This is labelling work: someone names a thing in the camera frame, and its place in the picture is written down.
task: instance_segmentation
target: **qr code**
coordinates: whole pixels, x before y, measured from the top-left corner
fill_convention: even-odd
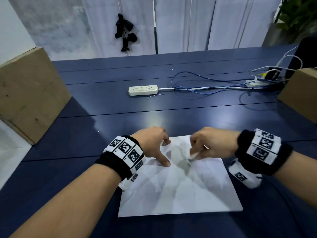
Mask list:
[[[134,163],[137,161],[137,159],[140,157],[140,155],[137,153],[137,151],[134,149],[128,154],[128,158]]]
[[[141,160],[136,166],[135,169],[138,170],[143,165],[143,161]]]
[[[135,181],[135,179],[138,177],[139,175],[138,174],[134,174],[134,176],[132,177],[131,181]]]
[[[261,149],[259,147],[257,147],[252,154],[252,156],[254,156],[260,160],[263,160],[263,161],[267,158],[268,155],[269,155],[268,151]]]
[[[247,179],[247,177],[245,177],[243,174],[241,174],[240,172],[236,173],[235,176],[240,180],[240,181],[244,181]]]
[[[121,140],[115,139],[109,144],[109,146],[116,147],[120,142]]]
[[[267,137],[269,139],[274,139],[274,135],[267,133],[267,132],[264,132],[264,131],[262,131],[262,136]]]
[[[126,154],[130,150],[130,148],[132,148],[131,145],[127,144],[126,142],[123,142],[123,144],[121,144],[118,149]]]
[[[271,149],[273,144],[274,144],[274,141],[266,139],[266,138],[261,138],[259,142],[259,145],[267,149]]]

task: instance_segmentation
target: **cardboard box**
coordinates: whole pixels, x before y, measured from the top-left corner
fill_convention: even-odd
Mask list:
[[[0,119],[36,144],[71,95],[43,48],[0,65]]]
[[[317,70],[296,70],[277,99],[317,123]]]

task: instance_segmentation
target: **person's left arm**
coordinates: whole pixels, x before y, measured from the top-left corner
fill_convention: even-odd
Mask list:
[[[170,143],[164,128],[151,127],[131,135],[145,156],[170,166],[160,143]],[[112,168],[94,164],[31,216],[11,237],[88,237],[122,177]]]

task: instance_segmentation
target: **dark blue tabletop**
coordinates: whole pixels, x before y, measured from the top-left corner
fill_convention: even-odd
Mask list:
[[[170,136],[189,135],[204,126],[260,128],[317,158],[316,126],[276,100],[278,92],[229,90],[201,96],[168,91],[150,98],[127,92],[130,86],[170,87],[179,71],[219,80],[248,78],[250,70],[276,64],[293,47],[54,62],[73,98],[0,191],[0,237],[8,237],[91,166],[113,137],[153,125],[164,126]],[[223,85],[191,74],[181,74],[175,83]],[[225,166],[230,161],[224,160]],[[92,237],[317,237],[317,212],[275,178],[264,177],[254,190],[230,178],[242,212],[117,218],[117,189]]]

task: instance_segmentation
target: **sheet of paper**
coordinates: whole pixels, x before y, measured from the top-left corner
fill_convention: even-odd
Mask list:
[[[161,151],[171,166],[147,158],[122,192],[118,217],[243,210],[220,158],[188,163],[189,136],[170,140]]]

